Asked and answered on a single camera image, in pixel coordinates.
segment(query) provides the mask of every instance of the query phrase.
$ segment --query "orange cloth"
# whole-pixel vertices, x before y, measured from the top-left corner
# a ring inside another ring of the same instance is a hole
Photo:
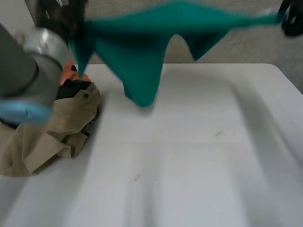
[[[71,70],[72,66],[73,66],[73,63],[71,61],[66,63],[65,68],[63,69],[62,76],[61,76],[60,86],[62,86],[67,79],[70,79],[70,80],[80,79],[79,73]],[[86,74],[83,74],[81,80],[91,82],[91,80],[89,79],[89,77]]]

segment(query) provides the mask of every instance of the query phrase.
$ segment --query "floor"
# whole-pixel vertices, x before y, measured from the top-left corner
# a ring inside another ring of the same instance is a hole
[[[25,0],[33,18],[36,0]],[[89,0],[87,17],[120,15],[169,0]],[[198,0],[226,10],[259,13],[277,11],[282,0]],[[193,62],[188,47],[180,36],[172,38],[165,57],[166,63]],[[201,63],[269,63],[276,65],[303,93],[303,36],[289,39],[279,26],[254,27],[230,32],[198,62]],[[100,64],[94,56],[91,64]]]

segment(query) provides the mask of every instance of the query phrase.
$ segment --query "beige cloth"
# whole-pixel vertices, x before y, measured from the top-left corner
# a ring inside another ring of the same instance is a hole
[[[94,119],[100,102],[98,90],[80,90],[54,102],[46,126],[21,124],[14,130],[0,123],[0,175],[30,176],[54,156],[75,158],[87,138],[81,130]]]

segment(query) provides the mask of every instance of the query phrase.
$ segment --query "green towel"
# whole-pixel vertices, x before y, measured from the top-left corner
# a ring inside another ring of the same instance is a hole
[[[274,25],[281,17],[252,17],[202,4],[173,2],[130,15],[85,23],[84,36],[71,47],[83,74],[94,52],[120,78],[125,95],[140,107],[157,94],[164,54],[174,34],[184,38],[198,60],[230,30]]]

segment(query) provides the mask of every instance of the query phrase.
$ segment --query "table surface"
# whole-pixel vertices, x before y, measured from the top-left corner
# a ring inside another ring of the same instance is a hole
[[[4,227],[302,227],[303,96],[269,64],[166,64],[153,108],[105,65],[75,160],[0,177]]]

